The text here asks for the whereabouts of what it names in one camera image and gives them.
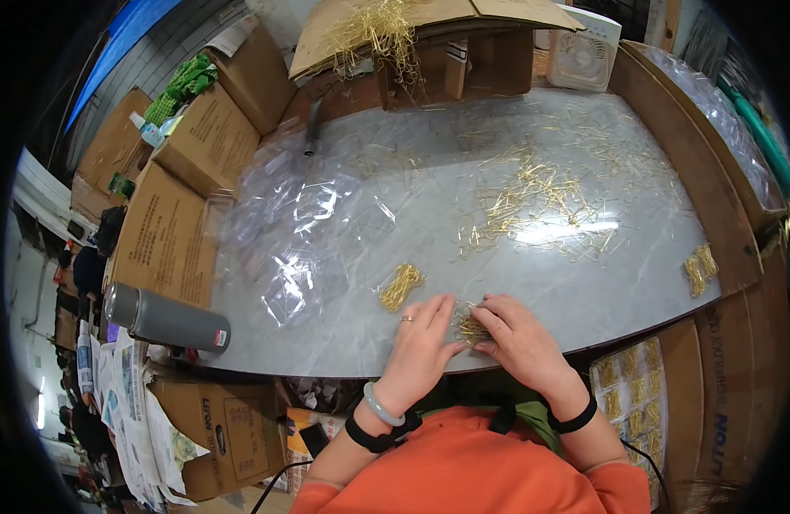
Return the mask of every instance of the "gray marble table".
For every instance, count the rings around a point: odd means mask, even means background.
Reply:
[[[403,262],[426,276],[409,302],[442,292],[475,303],[484,293],[509,293],[563,352],[644,331],[720,295],[716,278],[701,296],[690,295],[683,261],[706,236],[668,158],[617,96],[533,90],[512,99],[373,109],[324,125],[320,152],[325,169],[362,180],[321,234],[334,241],[349,290],[324,301],[320,315],[279,328],[259,300],[266,285],[224,248],[213,308],[231,321],[232,341],[221,355],[202,355],[205,365],[379,376],[400,320],[381,306],[379,291]],[[470,244],[472,226],[482,225],[484,209],[517,183],[526,164],[544,187],[525,199],[510,233]],[[376,198],[394,215],[393,227]],[[337,237],[347,230],[338,221],[344,208],[356,217],[350,223],[371,228]],[[454,328],[447,338],[456,338]],[[466,350],[447,371],[495,364]]]

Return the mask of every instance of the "gray wall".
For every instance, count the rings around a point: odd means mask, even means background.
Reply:
[[[134,86],[154,99],[175,69],[249,13],[244,0],[183,0],[133,46],[104,79],[73,125],[67,166],[75,170],[103,120]]]

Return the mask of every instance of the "green cloth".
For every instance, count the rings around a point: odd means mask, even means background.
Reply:
[[[210,63],[209,57],[198,54],[175,70],[170,84],[144,112],[143,118],[160,127],[178,111],[179,105],[200,95],[217,81],[218,70],[215,65]]]
[[[471,407],[475,407],[476,409],[497,410],[497,407],[491,406]],[[446,409],[448,409],[448,407],[428,410],[426,412],[420,413],[420,416],[421,418],[426,419],[431,415],[437,414],[438,412],[442,412]],[[563,447],[560,445],[560,437],[558,437],[557,432],[555,432],[552,427],[549,426],[549,418],[547,417],[547,413],[549,411],[546,409],[544,404],[540,403],[539,401],[526,401],[524,403],[517,404],[515,406],[515,412],[521,421],[529,425],[529,428],[534,430],[534,433],[538,434],[540,438],[544,440],[546,447],[557,453],[559,457],[563,457]]]

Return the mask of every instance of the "black bag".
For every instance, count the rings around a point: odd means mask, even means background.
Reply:
[[[112,207],[101,212],[101,226],[95,233],[95,245],[98,251],[110,257],[118,244],[118,236],[121,234],[123,220],[127,216],[126,207]]]

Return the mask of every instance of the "black wrist strap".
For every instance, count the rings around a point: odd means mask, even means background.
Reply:
[[[393,427],[391,433],[372,437],[355,422],[355,410],[349,413],[344,429],[352,440],[372,453],[383,453],[391,447],[400,446],[410,432],[416,430],[423,420],[413,411],[407,410],[404,414],[406,421],[400,427]]]
[[[595,400],[595,395],[590,393],[589,405],[586,406],[585,410],[581,412],[576,418],[570,421],[558,421],[552,414],[552,409],[548,404],[546,407],[549,409],[549,426],[552,427],[555,432],[564,434],[574,432],[585,427],[586,424],[588,424],[595,416],[595,412],[597,412],[598,409],[598,402]]]

